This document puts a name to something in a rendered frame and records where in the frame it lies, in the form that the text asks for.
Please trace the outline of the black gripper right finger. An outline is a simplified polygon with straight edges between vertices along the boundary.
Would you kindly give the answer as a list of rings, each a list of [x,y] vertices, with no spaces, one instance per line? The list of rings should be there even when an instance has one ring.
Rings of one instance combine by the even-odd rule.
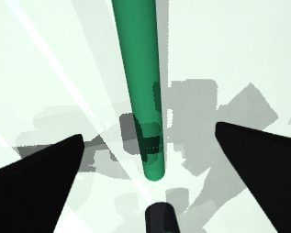
[[[227,122],[215,136],[272,226],[291,233],[291,138]]]

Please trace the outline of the black post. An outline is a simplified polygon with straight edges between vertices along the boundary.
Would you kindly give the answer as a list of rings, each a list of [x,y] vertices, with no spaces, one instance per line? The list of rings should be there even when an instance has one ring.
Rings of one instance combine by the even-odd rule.
[[[145,210],[146,233],[181,233],[173,205],[150,204]]]

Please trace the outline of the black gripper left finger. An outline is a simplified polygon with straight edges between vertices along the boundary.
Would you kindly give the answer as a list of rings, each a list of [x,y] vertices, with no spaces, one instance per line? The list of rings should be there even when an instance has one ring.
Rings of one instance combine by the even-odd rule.
[[[0,168],[0,233],[54,233],[83,153],[75,134]]]

